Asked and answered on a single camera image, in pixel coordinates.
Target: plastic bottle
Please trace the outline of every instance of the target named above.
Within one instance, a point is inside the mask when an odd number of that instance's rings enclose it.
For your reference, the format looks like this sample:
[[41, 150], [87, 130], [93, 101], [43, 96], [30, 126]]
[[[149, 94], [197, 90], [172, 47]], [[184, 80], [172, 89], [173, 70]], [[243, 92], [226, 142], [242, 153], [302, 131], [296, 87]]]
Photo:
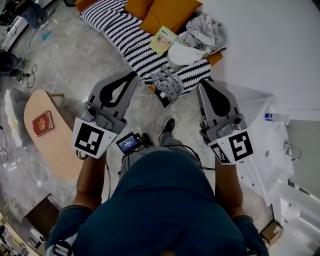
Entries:
[[289, 114], [281, 113], [265, 113], [264, 119], [270, 122], [279, 122], [288, 125], [289, 124]]

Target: striped blanket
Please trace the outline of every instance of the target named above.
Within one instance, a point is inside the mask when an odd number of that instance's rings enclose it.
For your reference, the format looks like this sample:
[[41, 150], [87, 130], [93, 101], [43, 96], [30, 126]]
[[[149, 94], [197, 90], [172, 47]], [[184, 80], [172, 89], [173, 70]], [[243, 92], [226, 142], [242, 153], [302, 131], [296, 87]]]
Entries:
[[[172, 69], [166, 57], [159, 56], [149, 47], [154, 36], [139, 28], [143, 21], [125, 11], [126, 3], [127, 0], [99, 0], [85, 9], [80, 17], [102, 32], [142, 82], [146, 86], [152, 86], [150, 74], [160, 72], [163, 65], [170, 71]], [[177, 71], [175, 74], [184, 85], [181, 96], [195, 89], [200, 80], [207, 79], [210, 70], [210, 63], [203, 58]], [[155, 94], [164, 107], [170, 103], [165, 92], [156, 89]]]

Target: shirt sleeve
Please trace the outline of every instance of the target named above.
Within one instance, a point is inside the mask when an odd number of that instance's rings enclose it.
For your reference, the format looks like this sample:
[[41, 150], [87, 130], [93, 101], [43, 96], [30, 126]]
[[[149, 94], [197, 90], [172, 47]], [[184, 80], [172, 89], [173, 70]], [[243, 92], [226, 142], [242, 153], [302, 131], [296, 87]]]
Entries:
[[54, 255], [56, 250], [72, 250], [79, 227], [85, 223], [92, 212], [91, 209], [81, 205], [70, 205], [62, 209], [50, 232], [46, 244], [46, 255]]
[[268, 249], [256, 229], [253, 219], [242, 215], [232, 219], [244, 237], [248, 256], [269, 256]]

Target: screen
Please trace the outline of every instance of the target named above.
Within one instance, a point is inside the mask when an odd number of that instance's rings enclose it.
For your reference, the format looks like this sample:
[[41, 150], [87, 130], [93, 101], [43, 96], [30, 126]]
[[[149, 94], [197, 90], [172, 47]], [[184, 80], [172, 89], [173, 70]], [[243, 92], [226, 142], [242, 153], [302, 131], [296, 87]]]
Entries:
[[137, 144], [138, 144], [138, 142], [136, 141], [136, 139], [133, 136], [130, 136], [129, 138], [125, 139], [124, 141], [121, 141], [118, 145], [122, 149], [123, 152], [126, 152]]

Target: yellow book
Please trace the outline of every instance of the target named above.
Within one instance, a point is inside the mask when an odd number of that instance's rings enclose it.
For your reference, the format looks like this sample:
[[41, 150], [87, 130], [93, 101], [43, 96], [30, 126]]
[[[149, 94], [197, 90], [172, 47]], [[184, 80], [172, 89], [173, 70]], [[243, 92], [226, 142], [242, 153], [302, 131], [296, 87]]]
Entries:
[[149, 47], [162, 56], [177, 38], [178, 36], [169, 28], [162, 26], [150, 42]]

